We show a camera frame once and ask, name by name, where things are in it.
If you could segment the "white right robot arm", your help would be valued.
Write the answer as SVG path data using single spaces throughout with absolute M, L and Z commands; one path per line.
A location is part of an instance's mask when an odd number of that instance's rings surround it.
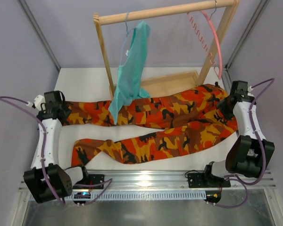
M 236 119 L 238 138 L 224 161 L 210 162 L 203 172 L 205 183 L 221 186 L 230 178 L 252 186 L 262 179 L 275 151 L 267 141 L 256 115 L 258 97 L 246 81 L 233 81 L 230 95 L 218 104 L 226 119 Z

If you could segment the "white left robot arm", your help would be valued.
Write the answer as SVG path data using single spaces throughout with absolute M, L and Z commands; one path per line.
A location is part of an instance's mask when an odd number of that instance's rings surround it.
M 39 140 L 31 168 L 24 172 L 24 182 L 37 203 L 52 200 L 64 202 L 75 185 L 89 182 L 84 166 L 62 169 L 59 165 L 59 137 L 71 110 L 61 91 L 38 95 L 33 106 L 39 111 L 36 116 Z

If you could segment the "orange camouflage trousers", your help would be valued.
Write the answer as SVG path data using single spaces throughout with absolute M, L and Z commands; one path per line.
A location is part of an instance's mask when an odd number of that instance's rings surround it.
M 236 119 L 227 119 L 217 107 L 227 96 L 217 85 L 200 85 L 170 96 L 136 99 L 121 108 L 117 120 L 108 110 L 110 101 L 69 102 L 71 114 L 66 125 L 135 125 L 154 129 L 152 133 L 119 141 L 77 140 L 71 165 L 84 166 L 99 153 L 122 164 L 138 164 L 211 148 L 238 130 Z

